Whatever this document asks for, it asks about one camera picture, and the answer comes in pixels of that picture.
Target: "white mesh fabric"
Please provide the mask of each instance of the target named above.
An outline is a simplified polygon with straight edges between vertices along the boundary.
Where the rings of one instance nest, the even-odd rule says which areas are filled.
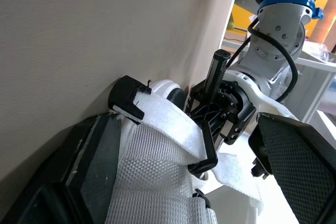
[[[217,223],[204,199],[192,198],[187,165],[197,162],[195,157],[144,124],[124,123],[121,140],[126,144],[106,224]]]
[[[157,159],[181,165],[195,164],[197,158],[177,146],[172,140],[162,133],[140,124],[134,129],[131,141],[137,144],[128,146],[128,155],[133,158]]]
[[[106,224],[217,223],[201,198],[147,191],[113,193]]]

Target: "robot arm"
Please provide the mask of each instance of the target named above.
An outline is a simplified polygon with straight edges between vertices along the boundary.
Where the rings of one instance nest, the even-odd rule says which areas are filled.
[[[255,31],[279,42],[291,58],[296,60],[301,54],[305,40],[304,25],[312,19],[322,19],[322,10],[315,7],[315,0],[257,0],[257,2],[259,23]],[[259,36],[252,34],[250,41],[246,56],[229,69],[249,75],[265,95],[277,99],[273,93],[282,80],[281,74],[288,66],[288,59],[272,43]],[[293,73],[296,72],[296,69],[292,66],[291,68]]]

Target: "beige wall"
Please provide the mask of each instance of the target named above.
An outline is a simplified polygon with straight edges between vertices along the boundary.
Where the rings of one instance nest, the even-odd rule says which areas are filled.
[[[0,217],[116,78],[205,78],[231,1],[0,0]]]

